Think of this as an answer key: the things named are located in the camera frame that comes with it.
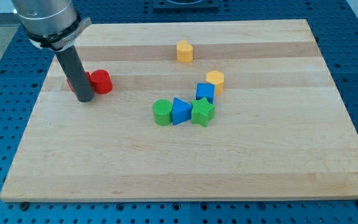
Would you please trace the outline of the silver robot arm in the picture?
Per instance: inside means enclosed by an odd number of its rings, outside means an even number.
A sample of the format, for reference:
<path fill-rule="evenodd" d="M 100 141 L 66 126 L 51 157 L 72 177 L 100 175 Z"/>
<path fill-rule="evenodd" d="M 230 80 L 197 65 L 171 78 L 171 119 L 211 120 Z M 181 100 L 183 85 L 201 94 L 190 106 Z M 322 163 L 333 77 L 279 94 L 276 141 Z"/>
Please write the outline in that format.
<path fill-rule="evenodd" d="M 54 52 L 74 46 L 75 40 L 92 24 L 82 18 L 72 0 L 12 0 L 25 33 L 38 48 Z"/>

